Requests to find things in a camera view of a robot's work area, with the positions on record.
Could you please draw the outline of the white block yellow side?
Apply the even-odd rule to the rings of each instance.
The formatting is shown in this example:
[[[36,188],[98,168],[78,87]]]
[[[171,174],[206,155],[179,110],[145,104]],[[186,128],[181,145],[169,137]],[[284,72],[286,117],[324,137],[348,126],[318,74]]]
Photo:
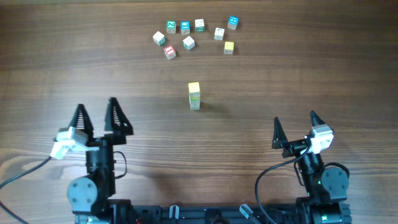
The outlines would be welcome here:
[[[190,101],[200,100],[200,96],[192,96],[192,95],[190,95],[189,96],[189,100]]]

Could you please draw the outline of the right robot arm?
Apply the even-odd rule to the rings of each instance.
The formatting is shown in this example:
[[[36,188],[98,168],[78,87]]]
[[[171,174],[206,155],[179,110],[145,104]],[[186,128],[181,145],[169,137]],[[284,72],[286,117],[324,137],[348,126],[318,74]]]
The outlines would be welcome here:
[[[292,157],[299,184],[307,196],[299,197],[285,212],[292,223],[351,223],[347,199],[349,170],[337,162],[324,163],[321,152],[331,146],[334,130],[316,112],[310,112],[312,127],[303,139],[289,141],[278,118],[274,118],[273,149]]]

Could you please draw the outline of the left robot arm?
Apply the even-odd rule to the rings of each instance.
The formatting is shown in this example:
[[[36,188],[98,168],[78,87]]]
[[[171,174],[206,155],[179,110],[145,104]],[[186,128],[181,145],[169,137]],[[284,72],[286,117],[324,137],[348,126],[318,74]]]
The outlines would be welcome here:
[[[116,193],[116,179],[124,174],[114,174],[115,145],[126,143],[126,137],[133,135],[132,124],[122,111],[117,98],[109,99],[104,136],[93,135],[93,125],[83,104],[79,104],[70,121],[72,136],[80,134],[86,154],[86,172],[68,186],[67,197],[72,205],[76,223],[133,223],[134,214],[130,200],[111,200]]]

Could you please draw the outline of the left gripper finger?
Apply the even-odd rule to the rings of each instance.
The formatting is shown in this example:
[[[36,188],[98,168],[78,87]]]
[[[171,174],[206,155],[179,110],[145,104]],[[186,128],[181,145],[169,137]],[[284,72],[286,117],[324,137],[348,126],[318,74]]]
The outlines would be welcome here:
[[[111,131],[117,136],[130,136],[134,134],[132,124],[124,114],[116,97],[111,97],[108,101],[104,122],[104,130]]]
[[[93,137],[94,128],[83,104],[78,104],[69,126],[83,131],[89,137]]]

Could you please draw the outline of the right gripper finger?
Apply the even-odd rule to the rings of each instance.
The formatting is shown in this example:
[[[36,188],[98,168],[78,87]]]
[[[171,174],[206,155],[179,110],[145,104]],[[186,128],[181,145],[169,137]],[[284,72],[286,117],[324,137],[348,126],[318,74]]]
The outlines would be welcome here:
[[[272,138],[272,148],[282,149],[287,147],[288,139],[284,133],[283,127],[278,117],[274,118],[274,135]]]
[[[319,125],[326,124],[326,122],[324,122],[324,121],[316,114],[316,112],[314,112],[314,110],[311,110],[311,112],[310,112],[310,120],[311,120],[312,126],[319,126]]]

